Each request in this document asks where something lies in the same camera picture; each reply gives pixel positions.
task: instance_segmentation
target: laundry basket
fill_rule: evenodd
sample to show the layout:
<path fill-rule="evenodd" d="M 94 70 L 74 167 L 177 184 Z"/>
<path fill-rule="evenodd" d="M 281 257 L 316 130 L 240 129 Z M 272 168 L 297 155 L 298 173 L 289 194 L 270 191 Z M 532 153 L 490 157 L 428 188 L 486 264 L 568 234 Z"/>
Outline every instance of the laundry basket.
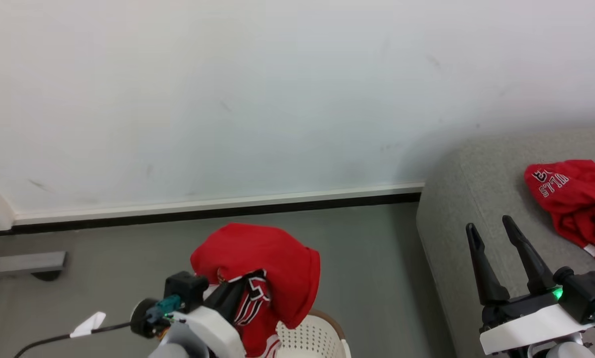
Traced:
<path fill-rule="evenodd" d="M 331 316 L 311 310 L 295 329 L 277 326 L 282 348 L 277 358 L 350 358 L 341 326 Z"/>

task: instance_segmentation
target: red clothing on sofa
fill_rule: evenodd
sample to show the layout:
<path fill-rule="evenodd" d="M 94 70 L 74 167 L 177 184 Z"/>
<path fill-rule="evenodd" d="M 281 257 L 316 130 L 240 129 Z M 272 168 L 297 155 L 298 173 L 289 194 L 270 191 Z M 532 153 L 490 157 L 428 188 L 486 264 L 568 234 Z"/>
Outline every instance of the red clothing on sofa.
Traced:
<path fill-rule="evenodd" d="M 269 356 L 280 346 L 275 327 L 302 323 L 313 306 L 320 283 L 320 255 L 275 227 L 229 224 L 191 255 L 196 272 L 209 283 L 246 278 L 248 289 L 236 315 L 248 357 Z"/>
<path fill-rule="evenodd" d="M 525 183 L 552 215 L 554 228 L 595 258 L 595 163 L 571 160 L 530 165 Z"/>

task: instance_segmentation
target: gray fabric upholstery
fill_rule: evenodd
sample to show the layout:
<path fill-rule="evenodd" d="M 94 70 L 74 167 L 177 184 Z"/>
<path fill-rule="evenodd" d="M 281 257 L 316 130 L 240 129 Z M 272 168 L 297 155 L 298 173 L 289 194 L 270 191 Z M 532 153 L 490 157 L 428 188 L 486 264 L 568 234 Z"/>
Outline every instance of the gray fabric upholstery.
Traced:
<path fill-rule="evenodd" d="M 479 343 L 481 305 L 465 234 L 477 225 L 486 254 L 510 294 L 527 294 L 527 277 L 501 222 L 511 215 L 552 271 L 595 270 L 595 260 L 558 236 L 548 213 L 523 181 L 532 163 L 566 159 L 595 161 L 595 128 L 530 136 L 496 136 L 471 140 L 444 158 L 426 182 L 417 226 L 459 358 L 483 357 Z M 593 342 L 595 329 L 586 342 Z"/>

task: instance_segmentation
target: basket handle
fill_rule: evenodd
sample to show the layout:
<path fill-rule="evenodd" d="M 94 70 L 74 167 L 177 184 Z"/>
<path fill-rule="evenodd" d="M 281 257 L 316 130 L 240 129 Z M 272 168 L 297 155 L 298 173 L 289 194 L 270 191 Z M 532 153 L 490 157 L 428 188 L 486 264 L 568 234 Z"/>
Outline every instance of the basket handle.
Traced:
<path fill-rule="evenodd" d="M 326 313 L 323 313 L 322 311 L 319 311 L 319 310 L 310 310 L 308 314 L 311 316 L 321 318 L 321 319 L 325 320 L 326 322 L 328 322 L 335 330 L 335 333 L 338 334 L 339 340 L 346 339 L 346 335 L 344 335 L 344 331 L 342 330 L 341 326 L 331 316 L 329 316 Z"/>

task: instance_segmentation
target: black cable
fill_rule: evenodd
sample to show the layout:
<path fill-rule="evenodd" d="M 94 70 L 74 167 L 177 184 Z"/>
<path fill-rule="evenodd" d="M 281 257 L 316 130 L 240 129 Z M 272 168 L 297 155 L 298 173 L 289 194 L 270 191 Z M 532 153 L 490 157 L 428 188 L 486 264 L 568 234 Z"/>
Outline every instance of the black cable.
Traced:
<path fill-rule="evenodd" d="M 99 329 L 93 329 L 92 330 L 92 335 L 94 335 L 95 333 L 102 333 L 102 332 L 109 332 L 109 331 L 113 331 L 115 329 L 120 329 L 120 328 L 125 328 L 125 327 L 129 327 L 132 324 L 138 323 L 138 322 L 142 322 L 143 320 L 148 319 L 148 317 L 143 317 L 140 320 L 136 320 L 134 322 L 125 322 L 122 324 L 116 324 L 115 326 L 108 326 L 108 327 L 103 327 L 103 328 L 99 328 Z M 23 347 L 23 349 L 21 349 L 17 355 L 14 356 L 14 358 L 20 358 L 21 355 L 23 355 L 23 353 L 25 353 L 28 349 L 30 348 L 34 348 L 40 345 L 44 345 L 44 344 L 50 344 L 52 342 L 56 342 L 56 341 L 61 341 L 61 340 L 68 340 L 70 339 L 70 335 L 61 335 L 61 336 L 56 336 L 56 337 L 52 337 L 52 338 L 47 338 L 45 340 L 40 340 L 40 341 L 36 341 L 34 343 L 31 343 L 25 347 Z"/>

